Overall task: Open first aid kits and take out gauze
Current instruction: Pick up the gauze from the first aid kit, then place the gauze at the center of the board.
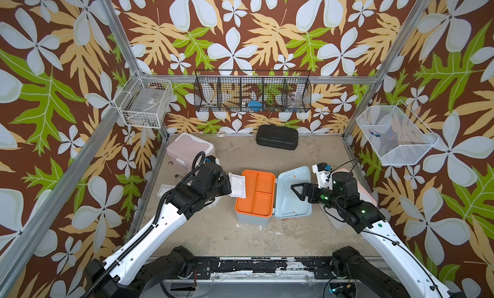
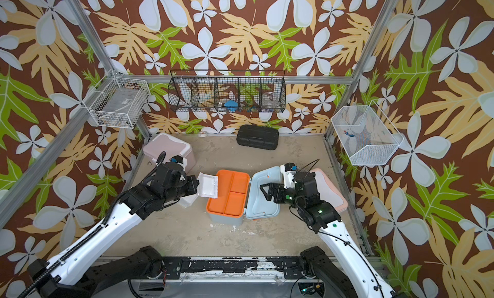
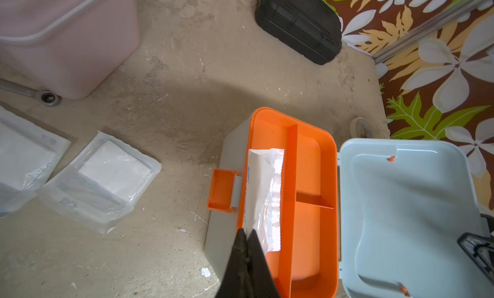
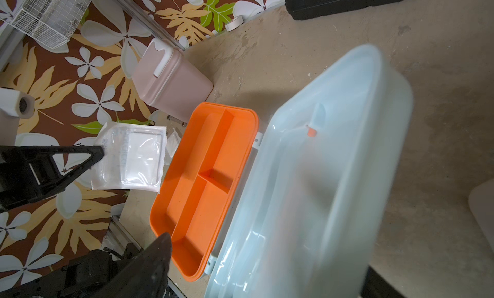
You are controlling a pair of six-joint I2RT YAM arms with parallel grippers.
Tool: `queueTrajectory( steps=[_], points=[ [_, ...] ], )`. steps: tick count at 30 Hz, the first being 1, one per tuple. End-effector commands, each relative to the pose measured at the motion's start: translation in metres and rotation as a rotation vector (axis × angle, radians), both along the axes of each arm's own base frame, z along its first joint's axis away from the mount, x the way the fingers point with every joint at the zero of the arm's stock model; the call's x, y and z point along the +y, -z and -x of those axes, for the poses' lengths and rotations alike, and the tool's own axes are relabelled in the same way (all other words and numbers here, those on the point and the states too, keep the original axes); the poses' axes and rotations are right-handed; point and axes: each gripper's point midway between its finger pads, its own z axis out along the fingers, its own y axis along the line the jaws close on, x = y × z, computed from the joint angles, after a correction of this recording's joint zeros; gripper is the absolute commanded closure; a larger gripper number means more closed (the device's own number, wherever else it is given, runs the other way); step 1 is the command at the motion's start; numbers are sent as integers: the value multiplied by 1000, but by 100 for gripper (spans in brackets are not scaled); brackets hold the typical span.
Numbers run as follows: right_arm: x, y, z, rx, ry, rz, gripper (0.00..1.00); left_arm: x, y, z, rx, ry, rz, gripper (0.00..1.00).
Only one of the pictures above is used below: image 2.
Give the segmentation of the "grey box orange handle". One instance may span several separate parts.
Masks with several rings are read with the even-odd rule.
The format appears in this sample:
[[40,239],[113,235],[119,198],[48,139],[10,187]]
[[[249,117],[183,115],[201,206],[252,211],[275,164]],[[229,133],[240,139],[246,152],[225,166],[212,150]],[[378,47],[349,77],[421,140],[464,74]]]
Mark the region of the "grey box orange handle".
[[258,220],[273,218],[280,213],[280,205],[267,201],[261,191],[266,183],[281,183],[280,167],[275,166],[254,174],[222,169],[217,172],[217,198],[207,203],[207,213],[214,223],[240,226],[245,218]]

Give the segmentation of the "white and salmon first aid box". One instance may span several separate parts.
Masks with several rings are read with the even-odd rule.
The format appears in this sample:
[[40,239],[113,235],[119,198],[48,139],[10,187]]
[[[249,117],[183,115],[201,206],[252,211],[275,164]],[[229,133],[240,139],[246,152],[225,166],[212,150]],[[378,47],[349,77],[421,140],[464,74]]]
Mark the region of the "white and salmon first aid box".
[[346,211],[348,208],[347,200],[323,170],[317,168],[311,170],[311,172],[315,173],[316,185],[321,200],[330,203],[338,213]]

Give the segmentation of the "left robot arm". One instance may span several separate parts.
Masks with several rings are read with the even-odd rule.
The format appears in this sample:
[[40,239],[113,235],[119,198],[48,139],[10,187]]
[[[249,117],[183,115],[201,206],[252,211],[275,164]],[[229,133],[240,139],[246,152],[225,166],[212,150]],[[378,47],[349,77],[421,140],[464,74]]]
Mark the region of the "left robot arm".
[[162,152],[156,167],[140,183],[121,192],[105,217],[85,235],[49,260],[37,259],[30,264],[32,284],[20,297],[28,297],[32,292],[41,297],[91,297],[123,280],[160,276],[163,258],[151,246],[105,265],[94,263],[151,214],[198,192],[198,179],[185,173],[183,163],[182,156],[168,159]]

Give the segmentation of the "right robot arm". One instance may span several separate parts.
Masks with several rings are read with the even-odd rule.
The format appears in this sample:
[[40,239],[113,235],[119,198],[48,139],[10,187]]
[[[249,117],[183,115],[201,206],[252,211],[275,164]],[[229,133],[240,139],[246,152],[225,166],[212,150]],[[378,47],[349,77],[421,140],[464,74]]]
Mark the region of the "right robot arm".
[[283,173],[282,183],[264,183],[259,189],[267,201],[296,209],[297,218],[336,257],[340,268],[318,247],[307,249],[300,256],[304,275],[322,281],[326,297],[400,296],[356,246],[337,210],[321,199],[315,173],[290,171]]

